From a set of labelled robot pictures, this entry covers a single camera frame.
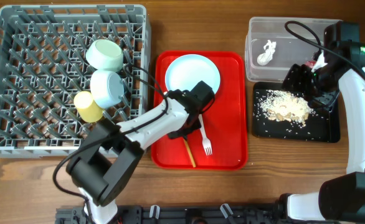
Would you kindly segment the large light blue plate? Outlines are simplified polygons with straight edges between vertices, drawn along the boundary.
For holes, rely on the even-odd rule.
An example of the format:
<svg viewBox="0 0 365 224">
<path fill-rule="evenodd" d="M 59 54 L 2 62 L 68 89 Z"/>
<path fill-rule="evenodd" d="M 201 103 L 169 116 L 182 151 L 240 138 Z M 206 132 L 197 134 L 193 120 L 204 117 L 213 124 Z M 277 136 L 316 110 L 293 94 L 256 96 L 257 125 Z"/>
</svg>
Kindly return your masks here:
<svg viewBox="0 0 365 224">
<path fill-rule="evenodd" d="M 209 85 L 214 93 L 220 87 L 220 72 L 215 63 L 205 56 L 187 54 L 171 62 L 166 70 L 167 90 L 192 90 L 200 81 Z"/>
</svg>

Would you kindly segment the yellow plastic cup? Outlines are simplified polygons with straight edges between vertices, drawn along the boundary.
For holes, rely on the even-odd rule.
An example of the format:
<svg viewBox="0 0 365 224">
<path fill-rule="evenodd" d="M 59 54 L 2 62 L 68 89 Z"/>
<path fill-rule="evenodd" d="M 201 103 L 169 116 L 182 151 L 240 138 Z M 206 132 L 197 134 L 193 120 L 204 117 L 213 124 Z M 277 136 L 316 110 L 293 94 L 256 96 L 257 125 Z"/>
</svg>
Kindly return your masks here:
<svg viewBox="0 0 365 224">
<path fill-rule="evenodd" d="M 103 110 L 96 104 L 92 94 L 89 91 L 78 92 L 73 103 L 86 123 L 95 123 L 103 118 Z"/>
</svg>

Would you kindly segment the mint green bowl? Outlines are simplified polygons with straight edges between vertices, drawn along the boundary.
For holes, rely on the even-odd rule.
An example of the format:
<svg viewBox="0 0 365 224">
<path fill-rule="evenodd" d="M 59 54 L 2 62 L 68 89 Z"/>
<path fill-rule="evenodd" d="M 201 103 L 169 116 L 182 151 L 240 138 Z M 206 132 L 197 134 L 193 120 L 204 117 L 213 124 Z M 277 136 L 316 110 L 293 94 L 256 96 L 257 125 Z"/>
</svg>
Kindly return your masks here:
<svg viewBox="0 0 365 224">
<path fill-rule="evenodd" d="M 85 58 L 97 70 L 119 72 L 123 66 L 123 51 L 115 42 L 106 39 L 95 40 L 88 48 Z"/>
</svg>

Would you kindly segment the red snack wrapper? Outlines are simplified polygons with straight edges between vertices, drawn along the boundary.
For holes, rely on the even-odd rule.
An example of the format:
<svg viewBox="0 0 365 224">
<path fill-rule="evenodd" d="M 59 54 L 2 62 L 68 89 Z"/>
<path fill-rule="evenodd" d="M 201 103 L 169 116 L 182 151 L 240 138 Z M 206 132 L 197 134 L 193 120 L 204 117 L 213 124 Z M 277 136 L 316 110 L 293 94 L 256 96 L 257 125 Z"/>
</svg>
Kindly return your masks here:
<svg viewBox="0 0 365 224">
<path fill-rule="evenodd" d="M 316 64 L 316 61 L 313 61 L 313 60 L 312 61 L 307 61 L 305 63 L 305 65 L 310 67 L 310 68 L 313 68 L 315 66 L 315 64 Z"/>
</svg>

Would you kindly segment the small light blue bowl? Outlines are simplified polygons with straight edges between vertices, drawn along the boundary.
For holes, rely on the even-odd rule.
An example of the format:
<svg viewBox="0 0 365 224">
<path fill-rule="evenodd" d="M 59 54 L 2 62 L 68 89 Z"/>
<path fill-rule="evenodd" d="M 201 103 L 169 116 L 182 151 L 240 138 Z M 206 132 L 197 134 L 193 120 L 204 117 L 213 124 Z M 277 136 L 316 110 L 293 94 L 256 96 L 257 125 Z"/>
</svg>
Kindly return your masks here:
<svg viewBox="0 0 365 224">
<path fill-rule="evenodd" d="M 116 72 L 97 70 L 90 79 L 90 91 L 96 104 L 107 109 L 121 102 L 124 95 L 122 79 Z"/>
</svg>

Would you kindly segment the rice and food scraps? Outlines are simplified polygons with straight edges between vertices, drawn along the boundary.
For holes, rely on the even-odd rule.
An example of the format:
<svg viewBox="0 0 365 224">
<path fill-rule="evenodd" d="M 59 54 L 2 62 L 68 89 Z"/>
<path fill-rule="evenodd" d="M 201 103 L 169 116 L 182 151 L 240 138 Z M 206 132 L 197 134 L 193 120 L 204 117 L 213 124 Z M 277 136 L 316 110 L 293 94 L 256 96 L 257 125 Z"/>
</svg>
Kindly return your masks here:
<svg viewBox="0 0 365 224">
<path fill-rule="evenodd" d="M 314 109 L 308 106 L 304 98 L 289 91 L 266 90 L 265 96 L 257 103 L 262 115 L 270 121 L 287 121 L 306 126 L 306 120 L 314 115 Z"/>
</svg>

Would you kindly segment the white plastic wrapper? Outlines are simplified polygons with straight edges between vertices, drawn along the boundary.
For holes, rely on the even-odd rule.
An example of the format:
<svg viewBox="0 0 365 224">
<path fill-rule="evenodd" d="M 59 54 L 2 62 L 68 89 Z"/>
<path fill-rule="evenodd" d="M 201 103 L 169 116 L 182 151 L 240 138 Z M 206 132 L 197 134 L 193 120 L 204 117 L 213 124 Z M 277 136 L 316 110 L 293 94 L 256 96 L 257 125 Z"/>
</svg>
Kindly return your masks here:
<svg viewBox="0 0 365 224">
<path fill-rule="evenodd" d="M 257 63 L 260 66 L 267 65 L 273 59 L 273 55 L 275 53 L 276 46 L 277 46 L 276 42 L 267 40 L 267 43 L 263 46 L 264 53 L 260 54 L 257 57 Z"/>
</svg>

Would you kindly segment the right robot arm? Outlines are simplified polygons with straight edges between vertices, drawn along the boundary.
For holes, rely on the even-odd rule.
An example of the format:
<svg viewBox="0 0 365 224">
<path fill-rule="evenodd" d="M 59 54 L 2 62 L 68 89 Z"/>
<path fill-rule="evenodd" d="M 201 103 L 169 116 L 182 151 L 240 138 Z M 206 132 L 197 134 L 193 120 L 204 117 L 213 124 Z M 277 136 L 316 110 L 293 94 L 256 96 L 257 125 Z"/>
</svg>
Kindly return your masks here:
<svg viewBox="0 0 365 224">
<path fill-rule="evenodd" d="M 286 91 L 303 94 L 314 109 L 329 108 L 327 94 L 336 91 L 346 110 L 349 156 L 346 174 L 324 182 L 317 192 L 283 194 L 281 218 L 301 222 L 365 223 L 365 43 L 359 26 L 339 21 L 328 26 L 313 67 L 293 65 L 283 81 Z"/>
</svg>

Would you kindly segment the wooden chopstick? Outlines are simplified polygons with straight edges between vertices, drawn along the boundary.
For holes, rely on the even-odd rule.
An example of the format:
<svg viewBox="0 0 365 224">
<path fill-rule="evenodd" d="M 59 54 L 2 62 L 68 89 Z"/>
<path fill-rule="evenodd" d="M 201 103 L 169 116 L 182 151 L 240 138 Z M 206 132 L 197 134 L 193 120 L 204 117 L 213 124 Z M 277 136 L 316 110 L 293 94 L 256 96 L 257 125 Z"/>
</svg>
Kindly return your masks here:
<svg viewBox="0 0 365 224">
<path fill-rule="evenodd" d="M 194 157 L 192 155 L 191 149 L 189 147 L 189 143 L 188 143 L 188 141 L 185 138 L 183 138 L 183 141 L 184 141 L 184 145 L 185 145 L 185 148 L 186 148 L 187 153 L 188 153 L 188 156 L 189 156 L 189 160 L 190 160 L 193 168 L 195 168 L 196 167 L 196 162 L 194 160 Z"/>
</svg>

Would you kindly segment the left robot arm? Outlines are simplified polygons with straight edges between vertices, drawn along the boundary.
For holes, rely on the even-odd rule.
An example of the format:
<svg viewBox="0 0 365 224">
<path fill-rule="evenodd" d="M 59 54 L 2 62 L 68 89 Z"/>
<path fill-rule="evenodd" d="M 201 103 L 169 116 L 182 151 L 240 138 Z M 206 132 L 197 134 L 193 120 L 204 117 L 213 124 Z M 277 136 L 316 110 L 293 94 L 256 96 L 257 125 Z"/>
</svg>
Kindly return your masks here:
<svg viewBox="0 0 365 224">
<path fill-rule="evenodd" d="M 162 102 L 128 121 L 96 124 L 73 155 L 66 171 L 85 199 L 92 223 L 109 223 L 117 214 L 115 199 L 126 187 L 145 150 L 164 136 L 185 138 L 201 127 L 199 115 L 215 101 L 204 81 L 192 90 L 170 90 Z"/>
</svg>

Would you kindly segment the white plastic fork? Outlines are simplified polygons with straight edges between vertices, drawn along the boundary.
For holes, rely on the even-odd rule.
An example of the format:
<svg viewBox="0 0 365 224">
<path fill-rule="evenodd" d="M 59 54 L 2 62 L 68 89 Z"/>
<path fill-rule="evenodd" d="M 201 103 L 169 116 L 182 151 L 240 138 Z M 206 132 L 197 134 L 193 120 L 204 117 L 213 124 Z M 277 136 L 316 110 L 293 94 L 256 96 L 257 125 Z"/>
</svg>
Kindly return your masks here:
<svg viewBox="0 0 365 224">
<path fill-rule="evenodd" d="M 206 135 L 206 130 L 205 130 L 205 127 L 204 127 L 204 122 L 203 122 L 203 118 L 202 118 L 201 114 L 198 116 L 198 119 L 199 119 L 199 122 L 201 124 L 201 127 L 200 127 L 199 130 L 200 130 L 201 135 L 202 135 L 202 146 L 204 148 L 205 154 L 207 156 L 211 156 L 212 155 L 212 145 L 211 145 L 210 139 Z"/>
</svg>

